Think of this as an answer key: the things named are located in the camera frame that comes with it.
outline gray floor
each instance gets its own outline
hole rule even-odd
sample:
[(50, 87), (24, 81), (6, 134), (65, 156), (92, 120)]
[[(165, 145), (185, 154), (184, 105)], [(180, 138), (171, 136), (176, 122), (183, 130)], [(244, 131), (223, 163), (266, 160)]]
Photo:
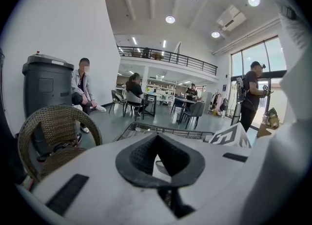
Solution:
[[(107, 107), (107, 112), (101, 113), (98, 111), (93, 111), (90, 117), (94, 120), (94, 122), (99, 127), (103, 143), (110, 143), (116, 136), (122, 133), (132, 122), (135, 121), (134, 115), (131, 116), (130, 107), (128, 107), (128, 111), (125, 117), (122, 116), (122, 105), (116, 104), (115, 109), (111, 110), (111, 113), (108, 113), (109, 107)], [(185, 129), (186, 123), (178, 124), (176, 122), (177, 112), (175, 115), (171, 115), (171, 107), (157, 105), (156, 107), (156, 115), (155, 117), (150, 115), (145, 115), (144, 120), (142, 117), (137, 118), (137, 122), (142, 122), (146, 124), (153, 124), (157, 126), (164, 126), (169, 128), (176, 129)], [(194, 129), (194, 123), (189, 124), (188, 130)], [(216, 132), (218, 130), (229, 127), (231, 124), (231, 119), (229, 118), (219, 118), (215, 117), (211, 114), (204, 114), (199, 118), (198, 125), (196, 130), (198, 131), (212, 131)], [(256, 131), (253, 129), (249, 129), (247, 132), (247, 137), (253, 145), (256, 139)], [(84, 148), (91, 148), (95, 146), (94, 140), (91, 134), (83, 134), (82, 141), (80, 146)]]

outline gray trash bin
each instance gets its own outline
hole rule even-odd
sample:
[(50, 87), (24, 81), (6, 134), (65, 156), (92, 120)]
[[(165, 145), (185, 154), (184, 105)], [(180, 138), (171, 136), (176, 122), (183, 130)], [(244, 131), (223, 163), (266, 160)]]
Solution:
[[(74, 66), (44, 54), (28, 57), (23, 65), (24, 112), (28, 118), (36, 110), (56, 104), (72, 105), (71, 79)], [(40, 154), (50, 152), (41, 127), (33, 135), (33, 145)]]

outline long dark hair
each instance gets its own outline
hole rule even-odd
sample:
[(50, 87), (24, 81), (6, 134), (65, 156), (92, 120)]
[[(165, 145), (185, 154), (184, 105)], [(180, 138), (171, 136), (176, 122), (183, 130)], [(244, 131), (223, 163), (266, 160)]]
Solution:
[(126, 91), (129, 91), (129, 85), (133, 80), (139, 79), (139, 73), (134, 73), (129, 77), (129, 80), (126, 82)]

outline black metal railing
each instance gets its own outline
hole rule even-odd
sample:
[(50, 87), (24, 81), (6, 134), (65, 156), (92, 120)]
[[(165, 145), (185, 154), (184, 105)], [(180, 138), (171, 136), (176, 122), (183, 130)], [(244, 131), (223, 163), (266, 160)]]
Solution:
[(216, 75), (217, 66), (204, 62), (202, 60), (184, 56), (182, 54), (151, 48), (146, 49), (144, 47), (132, 47), (132, 46), (119, 46), (118, 50), (119, 54), (122, 57), (160, 60), (162, 62), (175, 63), (178, 65), (183, 65), (189, 68), (204, 71), (212, 75)]

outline jeans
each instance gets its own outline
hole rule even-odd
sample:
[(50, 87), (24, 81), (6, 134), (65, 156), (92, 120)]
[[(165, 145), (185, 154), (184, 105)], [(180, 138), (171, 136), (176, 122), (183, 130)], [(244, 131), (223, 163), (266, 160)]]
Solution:
[(250, 110), (244, 106), (241, 108), (241, 117), (240, 117), (240, 123), (244, 127), (244, 130), (247, 132), (249, 127), (252, 125), (254, 117), (256, 115), (256, 111)]
[[(81, 103), (82, 103), (82, 95), (80, 95), (77, 92), (73, 93), (72, 94), (72, 104), (73, 105), (79, 104), (82, 107), (82, 111), (89, 116), (91, 113), (91, 109), (90, 109), (90, 107), (92, 106), (91, 102), (88, 100), (88, 102), (86, 104), (81, 104)], [(81, 123), (80, 126), (82, 128), (85, 127), (85, 125), (83, 123)]]
[[(129, 104), (134, 105), (134, 106), (139, 106), (140, 104), (137, 102), (130, 102), (128, 101)], [(149, 102), (144, 100), (144, 108), (146, 108), (148, 106)], [(139, 113), (141, 113), (143, 110), (143, 106), (140, 107), (140, 109), (138, 110)]]

